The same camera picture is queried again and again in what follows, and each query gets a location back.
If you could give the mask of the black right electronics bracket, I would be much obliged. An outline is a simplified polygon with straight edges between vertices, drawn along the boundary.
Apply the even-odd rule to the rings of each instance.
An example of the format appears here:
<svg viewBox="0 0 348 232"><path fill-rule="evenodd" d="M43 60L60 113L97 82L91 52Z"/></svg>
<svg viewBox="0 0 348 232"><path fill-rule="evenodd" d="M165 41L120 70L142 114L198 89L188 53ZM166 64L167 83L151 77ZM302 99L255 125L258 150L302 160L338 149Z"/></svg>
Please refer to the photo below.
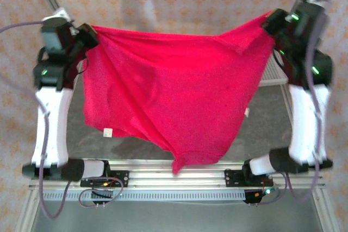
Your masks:
<svg viewBox="0 0 348 232"><path fill-rule="evenodd" d="M264 200L269 195L275 194L275 198ZM268 188L265 190L245 190L245 199L243 200L248 206L268 205L276 202L282 196L280 189Z"/></svg>

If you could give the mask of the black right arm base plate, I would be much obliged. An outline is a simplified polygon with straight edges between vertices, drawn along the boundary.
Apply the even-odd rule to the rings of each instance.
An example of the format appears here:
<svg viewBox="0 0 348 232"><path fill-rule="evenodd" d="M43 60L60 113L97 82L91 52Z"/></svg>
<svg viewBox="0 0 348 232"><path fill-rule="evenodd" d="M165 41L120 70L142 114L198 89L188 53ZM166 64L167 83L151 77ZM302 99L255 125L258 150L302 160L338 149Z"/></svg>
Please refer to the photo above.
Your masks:
<svg viewBox="0 0 348 232"><path fill-rule="evenodd" d="M227 187L272 187L274 182L267 175L246 174L243 170L224 171Z"/></svg>

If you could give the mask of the grey metal lower panel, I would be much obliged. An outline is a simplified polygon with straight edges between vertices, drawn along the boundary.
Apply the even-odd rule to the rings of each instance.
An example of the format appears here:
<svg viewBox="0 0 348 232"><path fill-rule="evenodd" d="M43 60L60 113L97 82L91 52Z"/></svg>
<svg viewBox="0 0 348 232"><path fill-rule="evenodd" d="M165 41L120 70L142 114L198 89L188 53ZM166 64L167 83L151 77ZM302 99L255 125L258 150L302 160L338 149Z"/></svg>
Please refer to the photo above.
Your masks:
<svg viewBox="0 0 348 232"><path fill-rule="evenodd" d="M68 202L53 221L38 211L31 232L322 232L322 227L313 203L283 198L258 207L115 202L84 209Z"/></svg>

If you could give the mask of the red t-shirt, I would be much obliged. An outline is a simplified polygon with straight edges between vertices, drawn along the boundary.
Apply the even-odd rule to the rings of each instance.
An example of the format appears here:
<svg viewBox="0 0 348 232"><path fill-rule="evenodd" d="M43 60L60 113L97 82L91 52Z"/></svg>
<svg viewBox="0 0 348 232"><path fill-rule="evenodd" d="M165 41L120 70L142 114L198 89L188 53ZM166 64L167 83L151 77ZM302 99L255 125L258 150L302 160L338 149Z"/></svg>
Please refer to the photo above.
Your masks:
<svg viewBox="0 0 348 232"><path fill-rule="evenodd" d="M85 124L173 155L172 171L217 163L255 95L274 41L267 15L221 35L96 26L84 64Z"/></svg>

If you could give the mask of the aluminium table side rail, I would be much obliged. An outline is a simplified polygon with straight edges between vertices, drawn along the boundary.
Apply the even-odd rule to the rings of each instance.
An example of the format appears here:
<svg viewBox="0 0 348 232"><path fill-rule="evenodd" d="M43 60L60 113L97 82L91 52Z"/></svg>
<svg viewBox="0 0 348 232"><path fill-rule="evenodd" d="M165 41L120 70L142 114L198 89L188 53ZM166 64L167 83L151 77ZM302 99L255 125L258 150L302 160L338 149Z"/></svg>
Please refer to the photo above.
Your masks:
<svg viewBox="0 0 348 232"><path fill-rule="evenodd" d="M293 128L293 105L292 105L292 98L289 91L289 85L288 84L282 84L281 91L285 103L285 107L287 109L288 117L290 120L291 128Z"/></svg>

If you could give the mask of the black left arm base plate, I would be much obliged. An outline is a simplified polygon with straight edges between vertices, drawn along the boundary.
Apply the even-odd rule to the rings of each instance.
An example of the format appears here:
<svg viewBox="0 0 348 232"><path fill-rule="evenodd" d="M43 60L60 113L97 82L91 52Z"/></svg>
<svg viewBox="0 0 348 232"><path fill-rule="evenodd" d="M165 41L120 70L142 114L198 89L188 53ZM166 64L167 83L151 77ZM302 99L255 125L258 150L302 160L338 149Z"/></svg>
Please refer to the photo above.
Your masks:
<svg viewBox="0 0 348 232"><path fill-rule="evenodd" d="M121 187L121 184L117 180L109 179L109 177L116 178L122 181L123 186L128 186L129 171L127 170L111 170L106 174L103 174L107 179L83 179L80 181L80 187L88 188L112 188Z"/></svg>

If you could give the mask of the white perforated plastic basket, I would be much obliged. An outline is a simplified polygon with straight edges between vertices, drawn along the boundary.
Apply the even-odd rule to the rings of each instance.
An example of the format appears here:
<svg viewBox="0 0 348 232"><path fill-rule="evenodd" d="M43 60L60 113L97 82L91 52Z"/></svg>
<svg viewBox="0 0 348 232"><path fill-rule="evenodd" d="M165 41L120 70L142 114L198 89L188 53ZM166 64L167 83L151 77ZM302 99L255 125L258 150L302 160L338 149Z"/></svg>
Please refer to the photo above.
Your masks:
<svg viewBox="0 0 348 232"><path fill-rule="evenodd" d="M271 55L266 68L263 72L262 79L259 83L259 87L263 86L274 86L274 85L283 85L288 81L287 76L281 70L281 68L277 65L277 62L274 60Z"/></svg>

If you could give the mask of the aluminium frame leg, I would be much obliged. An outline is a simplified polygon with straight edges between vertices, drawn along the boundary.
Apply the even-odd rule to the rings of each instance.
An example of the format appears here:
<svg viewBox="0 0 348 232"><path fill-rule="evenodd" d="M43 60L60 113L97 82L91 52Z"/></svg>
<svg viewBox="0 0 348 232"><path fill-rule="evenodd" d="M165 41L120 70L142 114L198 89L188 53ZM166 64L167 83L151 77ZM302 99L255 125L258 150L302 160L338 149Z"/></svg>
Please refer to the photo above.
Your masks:
<svg viewBox="0 0 348 232"><path fill-rule="evenodd" d="M323 232L340 232L338 220L334 214L332 202L325 188L313 190L313 199Z"/></svg>
<svg viewBox="0 0 348 232"><path fill-rule="evenodd" d="M18 218L18 224L15 227L15 232L31 232L38 207L38 189L29 188Z"/></svg>

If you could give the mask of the aluminium mounting rail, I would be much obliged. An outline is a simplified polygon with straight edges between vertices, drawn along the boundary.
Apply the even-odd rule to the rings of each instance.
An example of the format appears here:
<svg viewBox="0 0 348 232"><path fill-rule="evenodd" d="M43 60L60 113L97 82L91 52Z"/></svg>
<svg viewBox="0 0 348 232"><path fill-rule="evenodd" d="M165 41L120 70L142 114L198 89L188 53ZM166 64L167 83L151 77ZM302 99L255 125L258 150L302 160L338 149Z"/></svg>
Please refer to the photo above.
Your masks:
<svg viewBox="0 0 348 232"><path fill-rule="evenodd" d="M226 188L225 170L241 170L242 162L220 161L207 166L183 168L172 174L170 160L110 160L112 171L129 171L128 188L139 190L213 190ZM315 171L289 174L293 188L309 188Z"/></svg>

